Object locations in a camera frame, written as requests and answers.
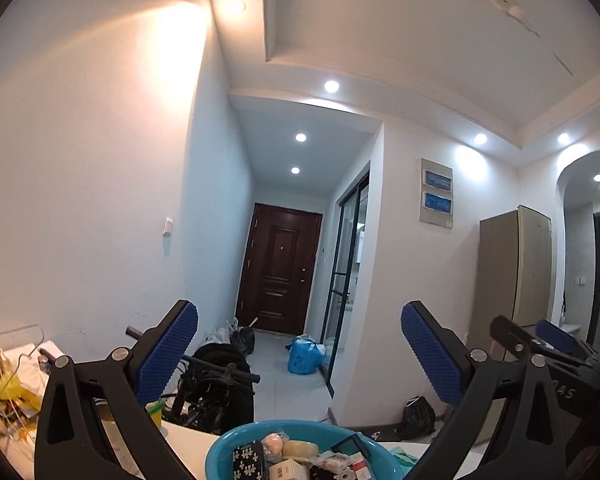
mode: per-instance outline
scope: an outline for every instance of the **black pouch with white crosses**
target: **black pouch with white crosses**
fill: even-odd
[[[234,450],[234,480],[269,480],[260,441],[244,444]]]

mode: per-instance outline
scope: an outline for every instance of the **blue textured pad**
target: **blue textured pad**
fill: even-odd
[[[570,354],[576,348],[576,339],[571,334],[544,319],[536,323],[536,335],[563,354]]]
[[[160,398],[178,362],[198,330],[198,311],[189,303],[144,360],[136,375],[136,399],[141,406]]]
[[[464,396],[460,368],[433,330],[411,303],[407,303],[402,308],[400,323],[402,333],[440,400],[452,406],[459,406]]]

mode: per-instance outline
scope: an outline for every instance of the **blue plastic bag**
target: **blue plastic bag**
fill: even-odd
[[[324,359],[324,350],[311,337],[295,337],[291,343],[287,370],[293,374],[309,375],[316,371]]]

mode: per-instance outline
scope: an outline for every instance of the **ceiling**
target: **ceiling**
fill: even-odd
[[[600,200],[600,182],[593,180],[595,175],[600,174],[600,152],[590,153],[576,162],[578,169],[564,189],[565,209]]]
[[[212,3],[232,94],[404,117],[515,167],[600,127],[587,0],[230,1]]]
[[[330,197],[377,129],[345,112],[315,114],[307,104],[231,99],[257,184],[296,194]],[[298,133],[306,135],[305,142],[296,140]],[[294,166],[300,173],[291,173]]]

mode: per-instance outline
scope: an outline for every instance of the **bicycle handlebar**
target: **bicycle handlebar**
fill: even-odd
[[[142,337],[142,332],[140,332],[137,328],[133,328],[132,326],[126,327],[125,334],[136,340],[138,340]],[[215,372],[220,372],[220,373],[229,372],[232,376],[236,377],[237,379],[242,379],[245,381],[249,381],[251,383],[257,384],[260,382],[259,375],[250,374],[247,372],[241,372],[240,370],[232,369],[233,367],[225,368],[225,367],[218,366],[218,365],[215,365],[212,363],[208,363],[207,361],[203,361],[202,359],[197,359],[195,357],[191,357],[190,355],[186,355],[186,354],[182,355],[182,360],[186,361],[189,364],[199,365],[199,366],[202,366],[203,368],[208,368],[209,370],[213,370]]]

